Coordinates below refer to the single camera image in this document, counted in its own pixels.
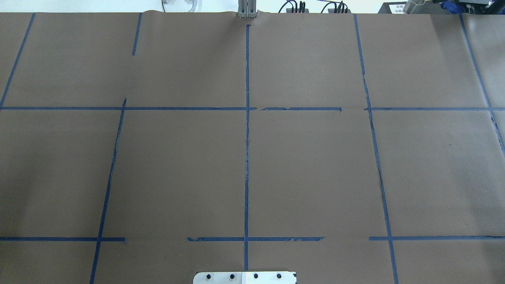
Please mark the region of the lower orange black connector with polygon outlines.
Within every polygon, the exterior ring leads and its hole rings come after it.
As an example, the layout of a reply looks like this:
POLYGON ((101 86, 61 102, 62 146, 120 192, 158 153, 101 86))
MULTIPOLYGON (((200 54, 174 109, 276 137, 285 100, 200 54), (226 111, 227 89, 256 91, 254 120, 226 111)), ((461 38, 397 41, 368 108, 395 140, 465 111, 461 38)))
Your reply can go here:
POLYGON ((320 13, 328 14, 349 14, 351 10, 343 0, 321 0, 325 3, 320 13))

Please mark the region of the aluminium frame post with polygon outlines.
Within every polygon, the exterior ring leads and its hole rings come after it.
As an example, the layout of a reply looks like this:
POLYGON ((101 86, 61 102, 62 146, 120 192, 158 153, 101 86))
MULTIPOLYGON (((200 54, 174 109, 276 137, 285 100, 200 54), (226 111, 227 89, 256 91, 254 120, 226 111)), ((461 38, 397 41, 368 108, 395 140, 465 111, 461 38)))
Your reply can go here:
POLYGON ((238 18, 256 18, 257 17, 256 0, 238 0, 238 18))

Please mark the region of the silver metal cylinder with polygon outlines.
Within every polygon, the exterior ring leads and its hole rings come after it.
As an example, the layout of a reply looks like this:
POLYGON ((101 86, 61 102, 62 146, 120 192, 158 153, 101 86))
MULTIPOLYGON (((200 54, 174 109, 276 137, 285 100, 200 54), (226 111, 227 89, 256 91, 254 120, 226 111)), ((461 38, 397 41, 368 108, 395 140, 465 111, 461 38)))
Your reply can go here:
POLYGON ((419 14, 425 3, 425 0, 407 0, 403 12, 405 14, 419 14))

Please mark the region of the metal mounting plate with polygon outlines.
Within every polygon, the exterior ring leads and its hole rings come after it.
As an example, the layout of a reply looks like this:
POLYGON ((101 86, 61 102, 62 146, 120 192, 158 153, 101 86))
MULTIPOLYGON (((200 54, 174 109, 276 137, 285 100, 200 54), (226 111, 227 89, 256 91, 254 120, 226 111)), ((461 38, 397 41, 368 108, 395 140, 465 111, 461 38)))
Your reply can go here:
POLYGON ((297 275, 291 271, 202 272, 194 276, 193 284, 297 284, 297 275))

